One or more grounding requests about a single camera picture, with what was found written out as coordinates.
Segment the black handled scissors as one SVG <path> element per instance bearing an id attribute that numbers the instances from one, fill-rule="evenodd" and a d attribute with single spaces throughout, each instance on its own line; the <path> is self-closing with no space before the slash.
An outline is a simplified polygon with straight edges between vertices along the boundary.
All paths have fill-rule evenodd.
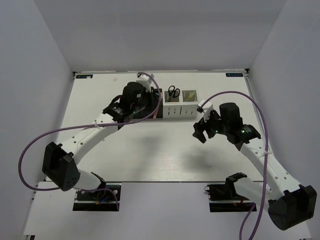
<path id="1" fill-rule="evenodd" d="M 171 85 L 167 90 L 167 99 L 169 102 L 179 102 L 181 90 L 174 85 Z"/>

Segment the orange slim highlighter pen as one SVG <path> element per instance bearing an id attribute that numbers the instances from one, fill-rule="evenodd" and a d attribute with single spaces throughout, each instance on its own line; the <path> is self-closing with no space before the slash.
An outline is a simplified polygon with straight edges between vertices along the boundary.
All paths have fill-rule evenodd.
<path id="1" fill-rule="evenodd" d="M 155 109 L 154 114 L 153 114 L 153 119 L 156 119 L 156 118 L 157 118 L 158 111 L 159 111 L 159 107 L 157 107 L 157 108 Z"/>

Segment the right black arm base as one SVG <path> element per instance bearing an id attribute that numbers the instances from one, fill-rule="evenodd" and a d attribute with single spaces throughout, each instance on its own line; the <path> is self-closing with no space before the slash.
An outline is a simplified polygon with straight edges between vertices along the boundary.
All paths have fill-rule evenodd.
<path id="1" fill-rule="evenodd" d="M 252 201 L 236 193 L 234 183 L 243 178 L 247 178 L 247 175 L 238 172 L 228 176 L 225 182 L 209 183 L 204 187 L 211 213 L 244 213 L 249 212 L 252 207 L 253 212 L 257 211 Z"/>

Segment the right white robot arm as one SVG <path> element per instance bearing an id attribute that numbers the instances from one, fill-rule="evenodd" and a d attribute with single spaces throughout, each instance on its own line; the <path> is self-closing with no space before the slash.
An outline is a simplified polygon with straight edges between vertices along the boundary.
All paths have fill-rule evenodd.
<path id="1" fill-rule="evenodd" d="M 226 136 L 266 181 L 262 186 L 242 172 L 235 173 L 225 180 L 224 192 L 229 198 L 236 200 L 241 196 L 260 204 L 275 226 L 283 231 L 314 216 L 316 190 L 311 185 L 303 186 L 273 153 L 264 149 L 260 133 L 252 125 L 243 123 L 240 109 L 234 102 L 223 103 L 215 111 L 212 103 L 202 99 L 197 111 L 203 116 L 193 125 L 192 135 L 201 143 L 217 134 Z"/>

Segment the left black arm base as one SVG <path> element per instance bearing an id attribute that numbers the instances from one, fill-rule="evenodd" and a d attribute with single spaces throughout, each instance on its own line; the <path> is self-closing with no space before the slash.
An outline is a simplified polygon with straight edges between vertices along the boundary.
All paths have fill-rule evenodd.
<path id="1" fill-rule="evenodd" d="M 118 212 L 121 200 L 121 183 L 105 186 L 108 190 L 97 192 L 76 191 L 72 210 L 74 212 Z"/>

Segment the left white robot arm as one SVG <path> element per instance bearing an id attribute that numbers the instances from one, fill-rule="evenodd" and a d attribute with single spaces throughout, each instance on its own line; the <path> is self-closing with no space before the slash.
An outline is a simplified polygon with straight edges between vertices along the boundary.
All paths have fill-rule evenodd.
<path id="1" fill-rule="evenodd" d="M 81 159 L 106 137 L 131 124 L 135 114 L 152 107 L 154 89 L 151 80 L 144 78 L 129 82 L 121 95 L 93 122 L 92 127 L 81 131 L 62 143 L 49 143 L 44 152 L 42 172 L 62 191 L 78 189 L 88 191 L 99 200 L 105 196 L 106 182 L 94 172 L 78 169 Z"/>

